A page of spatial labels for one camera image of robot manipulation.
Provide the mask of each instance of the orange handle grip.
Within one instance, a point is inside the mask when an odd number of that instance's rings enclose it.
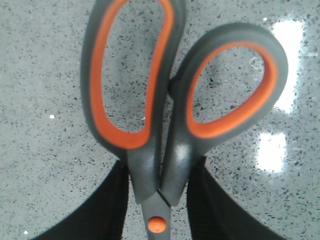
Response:
[[[193,117],[193,98],[197,81],[201,72],[211,59],[222,51],[234,47],[248,47],[257,51],[264,61],[264,76],[254,93],[239,107],[219,119],[200,123]],[[214,49],[200,64],[192,79],[186,104],[186,122],[189,130],[198,138],[214,138],[228,132],[252,117],[270,98],[275,90],[278,76],[278,66],[274,57],[263,46],[250,41],[234,41],[223,44]]]
[[[145,97],[145,122],[142,130],[138,132],[127,132],[116,127],[105,113],[102,94],[102,66],[108,35],[112,28],[115,17],[120,8],[128,0],[109,0],[107,3],[100,3],[104,6],[100,17],[97,13],[92,13],[89,24],[92,29],[87,29],[87,41],[84,42],[84,50],[82,56],[82,93],[85,109],[87,111],[87,122],[93,132],[96,132],[98,138],[103,139],[107,143],[111,143],[116,148],[136,149],[143,146],[150,138],[152,122],[153,122],[153,106],[156,96],[156,88],[158,84],[159,72],[164,61],[166,46],[170,40],[170,35],[174,25],[175,12],[170,0],[159,0],[164,10],[164,22],[160,31],[147,81],[147,91]]]

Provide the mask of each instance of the scissors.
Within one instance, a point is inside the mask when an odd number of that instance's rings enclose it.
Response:
[[[164,21],[150,65],[144,127],[138,132],[127,132],[110,121],[101,87],[109,32],[127,1],[97,0],[87,25],[81,62],[81,94],[87,124],[93,136],[119,161],[82,206],[35,240],[121,239],[129,174],[149,240],[170,239],[171,206],[179,203],[187,182],[187,208],[194,240],[283,239],[239,207],[204,166],[206,152],[256,123],[281,95],[288,75],[288,61],[281,44],[270,32],[252,24],[222,25],[208,31],[191,47],[176,76],[170,79],[185,27],[186,6],[183,0],[158,0]],[[262,56],[263,79],[255,92],[227,115],[198,122],[193,117],[193,98],[201,72],[211,59],[234,47],[247,47]],[[161,170],[162,119],[168,92],[173,110]]]

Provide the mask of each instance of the scissor handle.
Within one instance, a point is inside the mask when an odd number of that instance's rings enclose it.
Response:
[[[193,98],[201,72],[222,51],[247,47],[264,61],[264,76],[255,92],[239,107],[219,119],[200,123],[193,117]],[[287,80],[284,49],[267,30],[248,23],[232,23],[206,33],[191,48],[171,86],[174,100],[168,133],[161,192],[178,203],[191,167],[212,147],[243,132],[271,110]]]
[[[145,97],[144,127],[127,132],[116,127],[105,113],[102,66],[108,36],[120,8],[128,0],[97,0],[87,26],[82,60],[81,90],[86,121],[93,135],[108,150],[125,157],[126,150],[138,149],[153,137],[159,139],[162,114],[175,53],[185,25],[185,8],[180,0],[158,0],[164,22],[153,52]]]

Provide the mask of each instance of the granite countertop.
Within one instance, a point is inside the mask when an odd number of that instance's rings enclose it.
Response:
[[[117,158],[94,139],[80,93],[80,60],[94,0],[0,2],[0,239],[29,240],[75,210]],[[206,31],[233,22],[273,32],[289,61],[285,90],[264,119],[207,153],[206,166],[253,217],[289,240],[320,238],[320,2],[186,0],[187,23],[171,75]],[[163,21],[154,0],[117,16],[103,66],[105,107],[130,131],[144,123],[144,94]],[[261,57],[227,50],[202,72],[194,116],[230,112],[259,84]],[[172,101],[167,98],[164,130]],[[172,239],[191,239],[186,194],[172,211]],[[146,238],[130,186],[123,239]]]

